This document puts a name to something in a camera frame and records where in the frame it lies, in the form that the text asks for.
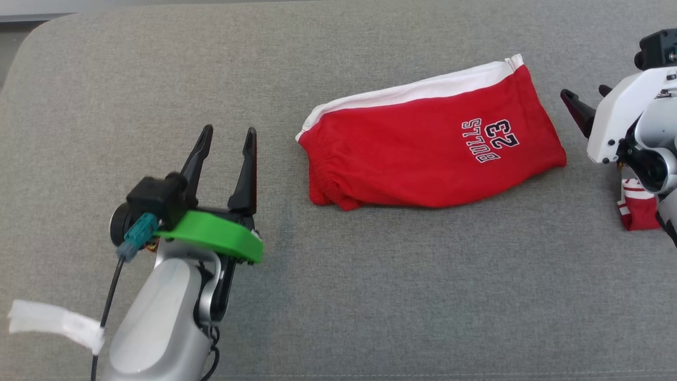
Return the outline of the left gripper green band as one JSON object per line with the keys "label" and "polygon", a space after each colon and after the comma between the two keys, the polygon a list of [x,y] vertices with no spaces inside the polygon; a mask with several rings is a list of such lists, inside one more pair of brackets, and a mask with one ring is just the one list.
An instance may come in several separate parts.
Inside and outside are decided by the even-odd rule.
{"label": "left gripper green band", "polygon": [[[206,125],[186,160],[181,175],[186,179],[184,198],[189,207],[197,207],[197,188],[203,162],[209,155],[214,128]],[[196,248],[231,257],[239,263],[258,264],[263,258],[263,240],[252,215],[235,212],[257,211],[257,132],[249,128],[243,150],[243,164],[234,193],[227,207],[230,212],[189,210],[174,229],[159,228],[155,236],[178,240]]]}

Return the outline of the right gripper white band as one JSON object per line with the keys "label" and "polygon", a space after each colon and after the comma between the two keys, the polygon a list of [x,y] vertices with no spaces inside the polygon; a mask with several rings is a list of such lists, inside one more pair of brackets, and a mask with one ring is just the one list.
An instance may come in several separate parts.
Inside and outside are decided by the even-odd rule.
{"label": "right gripper white band", "polygon": [[675,67],[650,68],[622,79],[614,89],[599,85],[604,98],[597,110],[571,90],[561,90],[561,100],[588,139],[587,155],[592,161],[601,164],[603,159],[614,159],[617,149],[609,140],[619,142],[662,90],[675,88],[675,79],[668,79],[672,75]]}

